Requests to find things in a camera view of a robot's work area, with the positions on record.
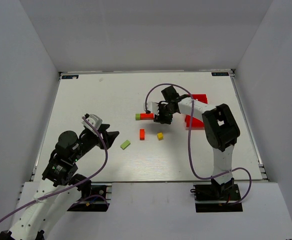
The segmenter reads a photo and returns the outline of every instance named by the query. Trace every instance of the cable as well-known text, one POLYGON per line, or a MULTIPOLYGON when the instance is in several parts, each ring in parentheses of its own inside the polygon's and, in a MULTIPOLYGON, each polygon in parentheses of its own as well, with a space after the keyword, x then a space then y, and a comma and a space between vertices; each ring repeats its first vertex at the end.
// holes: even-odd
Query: cable
MULTIPOLYGON (((104 148, 104 150, 105 150, 105 161, 104 161, 103 165, 102 165, 102 166, 100 167, 100 169, 98 169, 94 174, 90 175, 90 176, 87 177, 86 179, 84 179, 84 180, 82 180, 82 181, 80 181, 80 182, 78 182, 78 183, 76 183, 76 184, 74 184, 74 185, 71 185, 71 186, 69 186, 69 187, 66 187, 66 188, 64 188, 64 189, 62 189, 62 190, 60 190, 60 191, 53 192, 53 193, 47 194, 47 195, 45 195, 45 196, 41 196, 41 197, 38 198, 38 200, 44 200, 44 199, 47 199, 47 198, 49 198, 49 197, 52 197, 52 196, 55 196, 55 195, 61 194, 61 193, 63 193, 63 192, 66 192, 66 191, 68 191, 68 190, 70 190, 70 189, 72 189, 72 188, 74 188, 74 187, 77 187, 78 185, 81 185, 81 184, 85 183, 86 181, 90 180, 91 178, 95 177, 97 174, 99 174, 99 173, 104 169, 104 167, 105 167, 105 165, 106 165, 106 163, 107 163, 107 161, 108 161, 108 152, 107 152, 106 144, 105 144, 105 142, 104 142, 104 140, 103 140, 101 134, 98 132, 98 130, 97 130, 97 129, 96 129, 96 128, 95 128, 95 127, 89 122, 89 121, 87 121, 86 118, 85 118, 84 116, 82 117, 82 119, 84 120, 85 123, 87 123, 87 124, 88 124, 88 125, 94 130, 94 132, 97 134, 98 138, 99 138, 100 141, 101 141, 101 144, 102 144, 102 146, 103 146, 103 148, 104 148)), ((23 206, 21 206, 21 207, 15 209, 15 210, 12 211, 11 213, 9 213, 9 214, 7 214, 6 216, 2 217, 2 218, 0 219, 0 223, 1 223, 2 221, 4 221, 5 219, 9 218, 10 216, 12 216, 13 214, 17 213, 18 211, 20 211, 20 210, 22 210, 22 209, 24 209, 24 208, 26 208, 26 207, 28 207, 28 206, 34 204, 34 203, 36 203, 35 200, 30 201, 29 203, 26 203, 25 205, 23 205, 23 206)))
POLYGON ((198 176, 197 173, 195 172, 195 169, 194 169, 194 165, 193 165, 193 160, 192 160, 192 151, 191 151, 191 133, 192 133, 192 123, 193 123, 193 115, 194 115, 194 108, 195 108, 195 101, 194 101, 194 97, 193 95, 191 94, 190 91, 188 91, 187 89, 183 88, 182 86, 179 86, 177 84, 173 84, 173 83, 161 83, 161 84, 158 84, 156 86, 154 86, 146 95, 146 99, 145 99, 145 110, 147 111, 147 100, 148 100, 148 97, 149 95, 151 94, 151 92, 156 89, 157 87, 160 87, 160 86, 166 86, 166 85, 169 85, 169 86, 175 86, 177 88, 180 88, 182 90, 184 90, 186 93, 189 94, 189 96, 191 97, 191 99, 193 101, 191 101, 191 112, 190 112, 190 121, 189 121, 189 128, 188 128, 188 138, 187 138, 187 149, 188 149, 188 158, 189 158, 189 165, 190 165, 190 169, 192 171, 192 173, 194 174, 194 176, 196 178, 198 178, 199 180, 211 180, 211 179, 214 179, 214 178, 217 178, 217 177, 220 177, 222 175, 225 175, 225 174, 228 174, 230 172, 235 172, 237 170, 244 170, 247 174, 248 174, 248 177, 249 177, 249 185, 248 185, 248 189, 247 189, 247 192, 245 193, 245 195, 238 201, 234 202, 234 203, 230 203, 229 205, 235 205, 235 204, 238 204, 240 203, 241 201, 243 201, 248 193, 250 192, 251 190, 251 187, 252 187, 252 176, 250 174, 250 172, 243 168, 243 167, 236 167, 232 170, 229 170, 229 171, 224 171, 224 172, 221 172, 217 175, 214 175, 214 176, 209 176, 209 177, 201 177, 201 176, 198 176))
POLYGON ((109 207, 109 205, 110 205, 110 204, 107 202, 107 200, 106 200, 102 195, 94 194, 94 195, 90 195, 90 196, 88 196, 88 197, 85 197, 85 198, 79 200, 78 202, 76 202, 76 203, 74 203, 73 205, 71 205, 70 208, 73 208, 73 207, 77 206, 78 204, 80 204, 81 202, 84 202, 84 201, 86 201, 86 200, 88 200, 88 199, 91 199, 91 198, 94 198, 94 199, 92 200, 92 202, 94 202, 97 198, 101 198, 101 199, 105 202, 105 204, 107 205, 107 207, 109 207))

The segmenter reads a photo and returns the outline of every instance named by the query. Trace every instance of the white wall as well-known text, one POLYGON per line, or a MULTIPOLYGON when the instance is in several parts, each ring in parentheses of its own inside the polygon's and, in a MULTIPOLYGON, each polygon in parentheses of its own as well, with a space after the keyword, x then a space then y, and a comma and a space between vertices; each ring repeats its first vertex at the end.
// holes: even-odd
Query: white wall
POLYGON ((237 67, 272 0, 20 0, 58 71, 237 67))
POLYGON ((292 1, 271 4, 236 77, 266 171, 292 218, 292 1))
POLYGON ((0 218, 30 179, 57 87, 58 72, 22 5, 0 0, 0 218))

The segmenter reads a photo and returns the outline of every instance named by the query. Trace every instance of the white table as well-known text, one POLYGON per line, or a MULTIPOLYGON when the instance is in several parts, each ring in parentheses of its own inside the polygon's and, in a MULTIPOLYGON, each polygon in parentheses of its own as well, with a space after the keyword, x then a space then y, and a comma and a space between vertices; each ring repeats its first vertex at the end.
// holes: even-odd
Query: white table
MULTIPOLYGON (((277 183, 253 183, 243 212, 196 213, 192 186, 113 183, 107 212, 67 212, 47 240, 292 239, 292 220, 277 183)), ((248 183, 238 186, 244 193, 248 183)), ((37 187, 38 182, 27 182, 17 207, 31 201, 37 187)))
MULTIPOLYGON (((50 154, 59 135, 67 130, 82 132, 82 116, 96 114, 109 131, 119 131, 104 170, 96 182, 145 182, 145 181, 196 181, 187 153, 187 134, 184 115, 176 113, 171 125, 152 120, 135 120, 136 113, 143 113, 143 103, 148 91, 160 83, 174 83, 193 94, 207 94, 212 105, 228 104, 240 128, 240 137, 233 152, 232 167, 247 168, 254 180, 262 179, 258 157, 229 76, 212 76, 210 72, 156 72, 156 73, 104 73, 80 74, 78 79, 62 79, 57 92, 47 133, 41 149, 34 181, 42 178, 50 154), (139 140, 139 130, 145 129, 145 140, 139 140), (158 141, 162 132, 164 140, 158 141), (131 145, 122 150, 120 145, 129 140, 131 145)), ((149 101, 163 100, 157 88, 149 101)), ((191 147, 194 168, 200 176, 213 172, 213 150, 206 140, 204 130, 193 130, 191 147)), ((98 147, 78 161, 78 173, 89 176, 103 164, 105 153, 98 147)), ((247 180, 244 171, 233 173, 236 180, 247 180)))

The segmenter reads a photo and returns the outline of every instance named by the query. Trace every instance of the orange block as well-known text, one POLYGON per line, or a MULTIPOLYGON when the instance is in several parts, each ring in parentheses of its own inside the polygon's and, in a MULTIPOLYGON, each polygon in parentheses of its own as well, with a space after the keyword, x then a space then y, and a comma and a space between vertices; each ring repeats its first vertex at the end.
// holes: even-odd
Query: orange block
POLYGON ((141 113, 140 120, 152 120, 154 119, 154 113, 141 113))
POLYGON ((145 129, 139 129, 139 140, 145 140, 145 129))

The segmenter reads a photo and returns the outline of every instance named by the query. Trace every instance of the yellow block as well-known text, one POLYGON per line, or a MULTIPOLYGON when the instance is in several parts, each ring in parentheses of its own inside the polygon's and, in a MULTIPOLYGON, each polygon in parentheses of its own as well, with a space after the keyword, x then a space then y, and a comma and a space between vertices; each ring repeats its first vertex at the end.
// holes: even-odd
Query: yellow block
POLYGON ((157 133, 157 138, 158 138, 158 140, 163 140, 164 139, 164 135, 161 132, 157 133))

